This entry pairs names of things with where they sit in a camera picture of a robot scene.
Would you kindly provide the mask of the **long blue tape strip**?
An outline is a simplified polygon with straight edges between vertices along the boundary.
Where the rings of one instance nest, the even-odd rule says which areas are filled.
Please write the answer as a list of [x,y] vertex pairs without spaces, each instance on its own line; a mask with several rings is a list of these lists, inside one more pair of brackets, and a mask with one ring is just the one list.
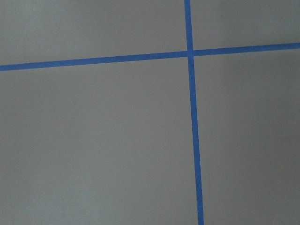
[[184,9],[185,9],[185,27],[186,27],[186,42],[187,42],[189,95],[190,95],[192,138],[193,138],[193,155],[194,155],[194,168],[195,168],[197,218],[198,218],[198,224],[203,225],[204,224],[203,192],[202,192],[200,144],[199,144],[199,130],[198,130],[198,117],[197,117],[197,99],[196,99],[196,87],[195,87],[195,62],[194,62],[194,48],[193,48],[191,3],[189,0],[184,1]]

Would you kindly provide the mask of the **crossing blue tape strip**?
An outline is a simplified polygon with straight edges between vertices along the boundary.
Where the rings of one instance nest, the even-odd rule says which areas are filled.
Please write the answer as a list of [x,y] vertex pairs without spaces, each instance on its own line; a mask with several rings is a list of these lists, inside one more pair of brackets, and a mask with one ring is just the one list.
[[[194,50],[191,55],[210,56],[210,55],[235,54],[235,53],[281,51],[281,50],[292,50],[292,49],[299,49],[299,48],[300,48],[299,43],[254,45],[254,46]],[[68,66],[116,63],[116,62],[142,61],[142,60],[174,59],[174,58],[185,58],[188,56],[189,53],[187,51],[160,52],[160,53],[122,55],[122,56],[110,56],[110,57],[99,57],[99,58],[88,58],[88,59],[56,60],[56,61],[1,65],[0,70],[2,72],[2,71],[68,67]]]

